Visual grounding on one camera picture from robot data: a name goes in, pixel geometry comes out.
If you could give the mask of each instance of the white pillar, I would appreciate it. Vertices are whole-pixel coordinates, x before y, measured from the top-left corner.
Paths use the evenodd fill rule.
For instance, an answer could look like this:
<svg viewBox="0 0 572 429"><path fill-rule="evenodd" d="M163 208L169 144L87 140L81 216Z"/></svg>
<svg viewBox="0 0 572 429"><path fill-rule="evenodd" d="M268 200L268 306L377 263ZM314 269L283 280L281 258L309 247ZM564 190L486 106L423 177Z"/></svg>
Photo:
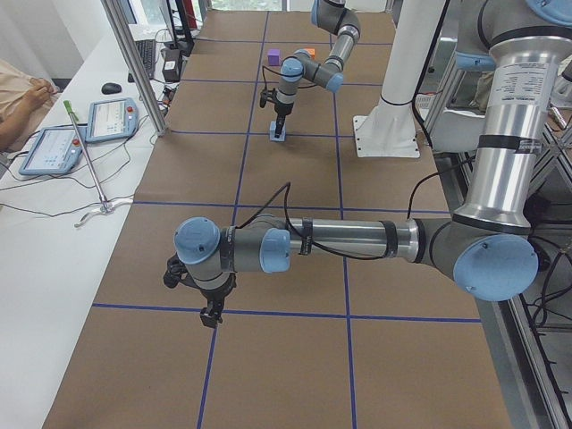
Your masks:
<svg viewBox="0 0 572 429"><path fill-rule="evenodd" d="M369 116L354 116L357 156L419 157L409 102L445 2L403 1L379 104Z"/></svg>

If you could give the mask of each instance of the white table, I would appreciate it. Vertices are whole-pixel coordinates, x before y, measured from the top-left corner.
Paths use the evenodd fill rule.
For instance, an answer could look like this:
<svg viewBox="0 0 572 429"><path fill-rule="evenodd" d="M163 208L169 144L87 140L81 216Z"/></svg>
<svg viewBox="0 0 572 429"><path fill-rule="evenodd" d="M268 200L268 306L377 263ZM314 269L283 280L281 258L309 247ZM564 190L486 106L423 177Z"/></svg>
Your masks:
<svg viewBox="0 0 572 429"><path fill-rule="evenodd" d="M135 38L152 38L157 30L137 27L133 33ZM157 71L158 77L161 62ZM120 83L123 92L103 96L100 89L108 81ZM152 84L160 95L163 85ZM70 123L63 108L65 99L85 122L90 102L121 97L139 103L140 118L147 115L135 84L127 82L127 66L110 30L41 127ZM133 194L151 155L149 140L154 134L147 120L129 141L130 163L103 185L108 198ZM117 145L117 141L102 143L90 146L89 152L95 158ZM126 159L119 148L96 161L99 178L115 172ZM21 161L13 163L13 172ZM88 168L73 176L93 185ZM0 180L2 189L18 184L8 173ZM2 203L47 213L97 201L95 189L83 189L69 180L0 191ZM37 429L44 423L129 209L121 206L110 215L96 216L80 229L73 225L88 209L56 218L0 209L1 428Z"/></svg>

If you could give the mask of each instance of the small block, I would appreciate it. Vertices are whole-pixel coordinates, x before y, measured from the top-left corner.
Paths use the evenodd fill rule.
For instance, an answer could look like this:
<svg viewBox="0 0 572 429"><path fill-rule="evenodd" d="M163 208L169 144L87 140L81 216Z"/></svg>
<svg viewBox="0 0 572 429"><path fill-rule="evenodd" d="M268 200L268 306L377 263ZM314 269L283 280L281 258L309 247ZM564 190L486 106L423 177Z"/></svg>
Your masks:
<svg viewBox="0 0 572 429"><path fill-rule="evenodd" d="M315 49L313 47L305 47L306 52L310 54L313 60L315 60Z"/></svg>
<svg viewBox="0 0 572 429"><path fill-rule="evenodd" d="M280 49L268 49L268 65L280 65Z"/></svg>
<svg viewBox="0 0 572 429"><path fill-rule="evenodd" d="M280 137L274 136L275 131L276 131L276 121L272 121L272 122L270 122L270 130L269 130L270 140L271 141L284 141L284 140L286 140L286 125L284 125L282 127L282 134L280 135Z"/></svg>

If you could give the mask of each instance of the person's arm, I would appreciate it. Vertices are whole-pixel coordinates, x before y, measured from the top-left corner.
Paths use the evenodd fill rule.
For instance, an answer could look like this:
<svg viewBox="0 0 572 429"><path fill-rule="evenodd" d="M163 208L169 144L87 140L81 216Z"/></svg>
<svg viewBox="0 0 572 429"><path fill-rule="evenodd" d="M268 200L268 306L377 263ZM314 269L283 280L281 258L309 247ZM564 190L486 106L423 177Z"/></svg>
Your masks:
<svg viewBox="0 0 572 429"><path fill-rule="evenodd" d="M0 151L6 150L26 129L29 117L50 98L45 85L29 89L5 121L0 122Z"/></svg>

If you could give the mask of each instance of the yellow-green handle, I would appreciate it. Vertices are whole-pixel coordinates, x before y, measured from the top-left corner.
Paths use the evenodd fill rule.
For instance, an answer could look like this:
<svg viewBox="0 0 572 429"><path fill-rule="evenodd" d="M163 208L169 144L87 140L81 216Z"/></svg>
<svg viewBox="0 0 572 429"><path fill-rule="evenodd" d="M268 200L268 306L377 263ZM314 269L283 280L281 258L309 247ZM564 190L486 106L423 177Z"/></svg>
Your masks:
<svg viewBox="0 0 572 429"><path fill-rule="evenodd" d="M68 115L70 115L71 118L73 118L76 122L79 121L78 117L72 110L72 103L70 103L70 100L64 100L63 106L65 107L65 111L68 113Z"/></svg>

